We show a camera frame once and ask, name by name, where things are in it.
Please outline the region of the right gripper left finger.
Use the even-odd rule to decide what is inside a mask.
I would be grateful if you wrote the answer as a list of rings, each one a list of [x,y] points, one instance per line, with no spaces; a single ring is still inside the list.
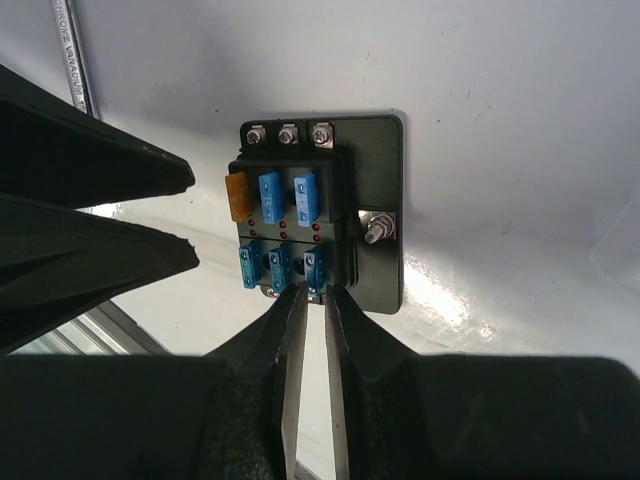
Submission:
[[[307,321],[290,285],[203,356],[8,355],[5,479],[290,479]]]

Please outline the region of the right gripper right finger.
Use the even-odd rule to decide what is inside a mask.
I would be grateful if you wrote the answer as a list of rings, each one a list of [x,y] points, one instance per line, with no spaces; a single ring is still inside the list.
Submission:
[[[421,355],[326,297],[340,479],[635,479],[639,380],[601,357]]]

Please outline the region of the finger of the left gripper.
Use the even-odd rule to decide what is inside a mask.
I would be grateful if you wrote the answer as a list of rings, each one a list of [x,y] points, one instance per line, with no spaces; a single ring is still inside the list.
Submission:
[[[67,208],[176,195],[189,163],[1,70],[1,192]]]
[[[172,234],[4,195],[1,350],[198,264],[189,241]]]

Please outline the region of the blue blade fuse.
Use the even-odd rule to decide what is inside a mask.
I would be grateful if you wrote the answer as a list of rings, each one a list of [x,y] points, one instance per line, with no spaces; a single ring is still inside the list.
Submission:
[[[313,298],[319,297],[324,286],[323,251],[320,245],[304,252],[303,266],[308,294]]]
[[[318,218],[317,185],[312,172],[294,178],[294,194],[298,225],[311,227]]]
[[[270,172],[259,176],[259,190],[263,221],[275,225],[284,215],[284,200],[278,172]]]

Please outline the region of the orange blade fuse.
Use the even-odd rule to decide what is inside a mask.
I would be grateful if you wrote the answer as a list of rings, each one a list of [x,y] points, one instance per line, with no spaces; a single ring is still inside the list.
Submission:
[[[229,174],[225,177],[225,185],[232,220],[236,223],[246,221],[252,213],[248,175],[245,172]]]

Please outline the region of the black fuse box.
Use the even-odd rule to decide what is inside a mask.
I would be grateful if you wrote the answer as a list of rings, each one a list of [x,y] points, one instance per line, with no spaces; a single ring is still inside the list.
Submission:
[[[239,247],[256,241],[262,277],[253,289],[276,297],[267,254],[288,250],[292,284],[304,283],[304,252],[320,245],[324,286],[345,288],[361,309],[394,314],[403,298],[403,125],[392,114],[252,120],[239,129],[240,149],[228,173],[249,178],[252,213],[236,223]],[[259,176],[278,172],[284,215],[263,221]],[[298,225],[294,178],[315,175],[318,218]]]

